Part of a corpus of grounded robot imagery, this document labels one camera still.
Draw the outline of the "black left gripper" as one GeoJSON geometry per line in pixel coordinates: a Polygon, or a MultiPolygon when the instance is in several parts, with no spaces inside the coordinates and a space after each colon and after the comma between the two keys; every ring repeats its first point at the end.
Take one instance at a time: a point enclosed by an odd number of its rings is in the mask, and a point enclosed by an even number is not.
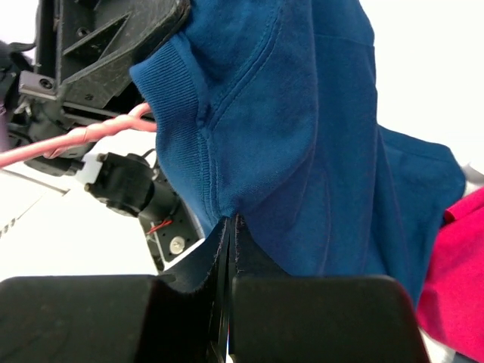
{"type": "MultiPolygon", "coordinates": [[[[1,46],[1,153],[128,114],[129,68],[182,26],[188,1],[40,1],[32,43],[1,46]]],[[[19,162],[73,175],[96,142],[19,162]]]]}

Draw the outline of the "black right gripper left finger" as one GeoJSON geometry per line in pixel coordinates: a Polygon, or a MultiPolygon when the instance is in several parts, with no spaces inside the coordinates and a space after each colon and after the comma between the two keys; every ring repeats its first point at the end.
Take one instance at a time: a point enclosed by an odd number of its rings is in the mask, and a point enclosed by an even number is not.
{"type": "Polygon", "coordinates": [[[229,221],[159,276],[9,278],[3,362],[224,362],[229,221]]]}

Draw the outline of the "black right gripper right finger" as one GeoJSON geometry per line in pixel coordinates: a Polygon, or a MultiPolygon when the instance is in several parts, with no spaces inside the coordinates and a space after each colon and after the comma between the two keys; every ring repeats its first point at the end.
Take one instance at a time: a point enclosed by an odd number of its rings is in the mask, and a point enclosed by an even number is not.
{"type": "Polygon", "coordinates": [[[387,276],[296,278],[232,220],[229,355],[235,362],[426,362],[404,288],[387,276]]]}

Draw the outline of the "pink wire hanger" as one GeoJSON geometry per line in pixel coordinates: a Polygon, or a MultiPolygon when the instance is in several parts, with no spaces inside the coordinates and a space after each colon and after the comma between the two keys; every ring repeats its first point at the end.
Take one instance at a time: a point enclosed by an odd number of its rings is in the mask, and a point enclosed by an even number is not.
{"type": "Polygon", "coordinates": [[[102,123],[74,128],[65,135],[2,152],[1,168],[37,157],[55,158],[70,148],[100,141],[102,138],[114,136],[129,129],[141,132],[155,132],[157,124],[142,119],[143,115],[150,112],[151,109],[148,103],[139,104],[128,114],[116,116],[102,123]]]}

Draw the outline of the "blue t shirt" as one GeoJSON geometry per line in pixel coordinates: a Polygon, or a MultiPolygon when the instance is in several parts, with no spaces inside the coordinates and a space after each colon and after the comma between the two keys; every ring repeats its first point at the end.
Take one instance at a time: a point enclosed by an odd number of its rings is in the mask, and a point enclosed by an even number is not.
{"type": "Polygon", "coordinates": [[[419,300],[465,177],[446,146],[378,125],[359,2],[195,1],[130,76],[205,232],[238,214],[291,275],[389,275],[419,300]]]}

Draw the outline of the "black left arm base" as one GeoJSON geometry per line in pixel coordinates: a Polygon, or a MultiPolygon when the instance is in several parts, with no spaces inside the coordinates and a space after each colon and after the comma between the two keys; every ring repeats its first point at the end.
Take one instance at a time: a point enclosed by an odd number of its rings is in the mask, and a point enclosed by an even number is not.
{"type": "Polygon", "coordinates": [[[160,274],[186,257],[205,238],[197,217],[180,197],[159,185],[138,220],[160,274]]]}

